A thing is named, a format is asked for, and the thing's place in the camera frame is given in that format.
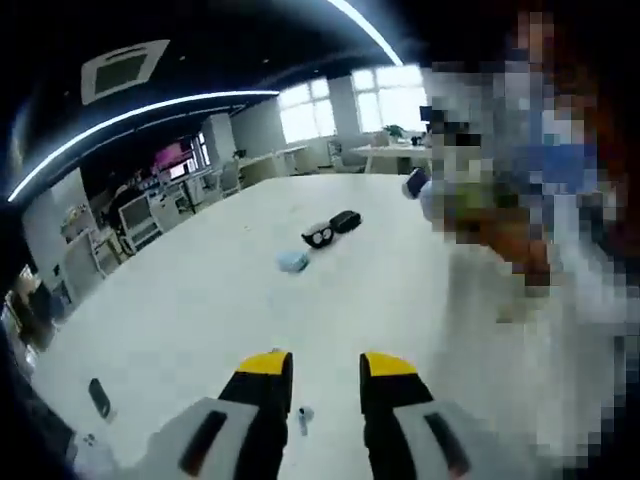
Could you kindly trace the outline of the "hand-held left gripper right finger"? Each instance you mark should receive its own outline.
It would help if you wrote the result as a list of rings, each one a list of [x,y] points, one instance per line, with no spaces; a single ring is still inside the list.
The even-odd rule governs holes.
[[[359,357],[363,439],[375,479],[486,479],[487,443],[459,405],[438,401],[408,361]]]

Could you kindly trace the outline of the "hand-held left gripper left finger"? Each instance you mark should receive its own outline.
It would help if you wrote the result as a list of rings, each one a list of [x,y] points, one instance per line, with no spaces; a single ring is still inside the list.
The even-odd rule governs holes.
[[[275,479],[288,441],[293,355],[243,360],[216,398],[165,423],[132,468],[134,479]]]

